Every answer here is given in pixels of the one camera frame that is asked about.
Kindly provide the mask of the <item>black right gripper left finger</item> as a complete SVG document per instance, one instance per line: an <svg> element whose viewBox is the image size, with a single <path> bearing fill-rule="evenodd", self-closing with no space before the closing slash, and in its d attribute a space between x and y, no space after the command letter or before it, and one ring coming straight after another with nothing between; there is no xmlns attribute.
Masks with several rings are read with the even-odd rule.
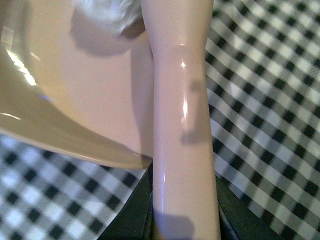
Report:
<svg viewBox="0 0 320 240"><path fill-rule="evenodd" d="M153 233L153 165L150 164L100 240L150 240Z"/></svg>

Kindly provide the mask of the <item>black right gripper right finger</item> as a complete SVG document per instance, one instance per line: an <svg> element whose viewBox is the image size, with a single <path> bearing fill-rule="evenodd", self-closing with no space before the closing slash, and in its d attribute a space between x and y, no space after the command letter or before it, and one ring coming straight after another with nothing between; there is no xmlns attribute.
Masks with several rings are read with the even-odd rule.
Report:
<svg viewBox="0 0 320 240"><path fill-rule="evenodd" d="M279 240L280 236L253 214L219 178L217 200L222 240Z"/></svg>

